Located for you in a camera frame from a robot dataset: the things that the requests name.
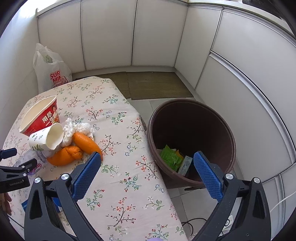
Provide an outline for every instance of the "white tissue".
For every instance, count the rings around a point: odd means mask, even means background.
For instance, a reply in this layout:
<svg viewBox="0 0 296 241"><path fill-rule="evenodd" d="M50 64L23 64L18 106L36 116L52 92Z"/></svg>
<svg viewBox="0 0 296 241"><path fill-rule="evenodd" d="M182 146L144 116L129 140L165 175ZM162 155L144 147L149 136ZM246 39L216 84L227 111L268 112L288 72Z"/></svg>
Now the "white tissue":
<svg viewBox="0 0 296 241"><path fill-rule="evenodd" d="M93 127L91 127L91 125L89 123L73 123L71 118L68 118L66 120L66 124L64 126L64 138L63 141L61 143L62 147L66 147L71 145L72 143L72 136L75 132L80 132L86 136L88 136L89 138L91 138L92 140L94 140L94 129Z"/></svg>

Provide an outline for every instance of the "human hand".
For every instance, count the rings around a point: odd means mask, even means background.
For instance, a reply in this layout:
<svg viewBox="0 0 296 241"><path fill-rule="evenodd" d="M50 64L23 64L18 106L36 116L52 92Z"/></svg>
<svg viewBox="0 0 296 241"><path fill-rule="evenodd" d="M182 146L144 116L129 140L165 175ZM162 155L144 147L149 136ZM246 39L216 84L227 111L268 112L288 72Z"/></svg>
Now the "human hand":
<svg viewBox="0 0 296 241"><path fill-rule="evenodd" d="M9 194L6 193L0 193L0 207L11 216L11 208L9 205L9 202L11 202L11 197Z"/></svg>

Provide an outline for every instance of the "green snack package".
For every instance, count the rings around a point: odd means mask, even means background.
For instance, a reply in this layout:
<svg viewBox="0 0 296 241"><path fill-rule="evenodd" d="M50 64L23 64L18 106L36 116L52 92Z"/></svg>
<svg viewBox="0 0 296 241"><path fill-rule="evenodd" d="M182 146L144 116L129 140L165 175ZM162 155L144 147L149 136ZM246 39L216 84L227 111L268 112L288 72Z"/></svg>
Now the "green snack package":
<svg viewBox="0 0 296 241"><path fill-rule="evenodd" d="M173 169L175 172L182 164L182 158L179 157L173 150L171 150L167 145L160 153L161 158L165 163Z"/></svg>

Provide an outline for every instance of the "orange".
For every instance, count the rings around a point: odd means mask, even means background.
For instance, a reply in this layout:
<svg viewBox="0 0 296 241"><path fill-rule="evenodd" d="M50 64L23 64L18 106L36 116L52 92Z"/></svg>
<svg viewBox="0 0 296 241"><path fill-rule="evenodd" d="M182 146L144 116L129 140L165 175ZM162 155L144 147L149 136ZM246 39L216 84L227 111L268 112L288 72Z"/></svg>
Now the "orange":
<svg viewBox="0 0 296 241"><path fill-rule="evenodd" d="M101 155L101 160L103 161L102 151L98 144L96 144L92 139L80 132L75 132L72 136L72 140L78 147L80 147L89 155L92 154L94 151L98 152Z"/></svg>
<svg viewBox="0 0 296 241"><path fill-rule="evenodd" d="M56 152L52 157L48 157L47 160L54 166L64 166L74 160L81 159L82 154L83 152L78 146L66 146Z"/></svg>

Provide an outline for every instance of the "floral pattern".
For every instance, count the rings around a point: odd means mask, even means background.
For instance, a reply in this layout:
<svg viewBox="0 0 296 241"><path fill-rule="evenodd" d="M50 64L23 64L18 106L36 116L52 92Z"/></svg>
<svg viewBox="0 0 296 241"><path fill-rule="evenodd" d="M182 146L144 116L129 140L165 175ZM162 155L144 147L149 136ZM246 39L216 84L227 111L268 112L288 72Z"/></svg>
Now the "floral pattern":
<svg viewBox="0 0 296 241"><path fill-rule="evenodd" d="M20 122L33 104L52 95L57 95L61 124L64 126L68 117L74 123L89 123L95 131L94 141L103 153L97 175L85 197L78 200L81 211L96 232L104 240L111 241L148 240L152 237L186 241L176 210L149 152L139 114L110 79L84 78L29 100L4 142L4 148L16 147L18 154L2 160L1 165L13 166L29 150L28 137L18 131ZM38 171L28 176L30 183L37 176L54 180L63 173L71 173L88 157L84 154L81 160L60 167L42 163ZM28 199L29 192L30 187L10 193L12 218L21 225L24 225L25 217L21 203ZM59 217L65 230L74 234L63 211Z"/></svg>

